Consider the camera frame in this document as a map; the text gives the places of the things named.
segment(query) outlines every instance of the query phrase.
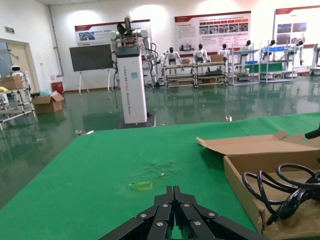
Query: display board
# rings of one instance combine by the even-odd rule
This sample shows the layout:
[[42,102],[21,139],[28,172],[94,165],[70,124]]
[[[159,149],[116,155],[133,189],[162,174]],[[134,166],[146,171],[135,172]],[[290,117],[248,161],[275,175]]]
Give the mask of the display board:
[[[107,22],[91,25],[75,26],[75,37],[78,46],[110,44],[110,32],[117,31],[118,22]],[[150,20],[135,20],[131,23],[132,29],[146,29],[152,42]]]
[[111,69],[110,44],[70,48],[73,71]]
[[313,47],[320,42],[320,5],[276,9],[274,14],[273,39],[278,46],[304,41],[304,47]]
[[251,11],[219,14],[176,16],[175,40],[177,51],[190,56],[202,44],[209,54],[221,50],[223,44],[231,48],[245,45],[250,39]]

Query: green epoxy floor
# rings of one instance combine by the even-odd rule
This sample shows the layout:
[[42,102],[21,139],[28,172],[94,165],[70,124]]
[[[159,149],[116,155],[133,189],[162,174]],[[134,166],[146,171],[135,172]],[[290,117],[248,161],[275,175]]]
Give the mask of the green epoxy floor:
[[[38,124],[30,116],[8,126],[0,138],[0,208],[77,137],[75,130],[114,129],[123,115],[116,93],[118,109],[114,92],[67,93],[63,111],[39,115]],[[293,84],[160,88],[147,92],[146,102],[158,126],[225,122],[226,116],[237,121],[319,112],[320,89],[316,80],[299,77]]]

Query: workbench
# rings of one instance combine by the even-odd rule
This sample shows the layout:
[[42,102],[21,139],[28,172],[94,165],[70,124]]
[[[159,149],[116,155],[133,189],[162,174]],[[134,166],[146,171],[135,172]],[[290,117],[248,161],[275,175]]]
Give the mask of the workbench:
[[307,133],[319,121],[320,113],[309,113],[79,136],[0,211],[0,239],[97,240],[173,185],[254,230],[225,178],[223,155],[196,137]]

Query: cable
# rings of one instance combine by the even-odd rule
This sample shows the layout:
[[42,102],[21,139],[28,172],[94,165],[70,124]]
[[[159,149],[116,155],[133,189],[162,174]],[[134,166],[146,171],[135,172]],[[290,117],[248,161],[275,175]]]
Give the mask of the cable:
[[[288,177],[284,176],[282,169],[284,168],[295,168],[307,172],[311,177],[305,182],[297,182]],[[298,207],[305,201],[312,199],[320,201],[320,171],[314,173],[310,168],[292,163],[281,164],[276,169],[276,174],[282,180],[286,181],[291,185],[281,183],[264,171],[259,171],[258,174],[245,172],[242,174],[242,182],[248,191],[258,200],[264,203],[265,207],[271,213],[271,216],[266,221],[266,225],[269,226],[273,222],[277,221],[279,218],[288,219],[290,218],[298,209]],[[247,177],[254,178],[257,180],[258,188],[260,194],[258,194],[248,183]],[[268,200],[264,184],[277,189],[279,191],[289,193],[290,195],[286,200]],[[279,205],[279,207],[274,210],[272,205]]]

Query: blackboard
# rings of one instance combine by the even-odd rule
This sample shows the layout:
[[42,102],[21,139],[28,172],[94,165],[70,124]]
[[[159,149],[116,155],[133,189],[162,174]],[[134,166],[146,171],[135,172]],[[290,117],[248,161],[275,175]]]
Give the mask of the blackboard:
[[70,47],[74,72],[111,69],[110,44]]

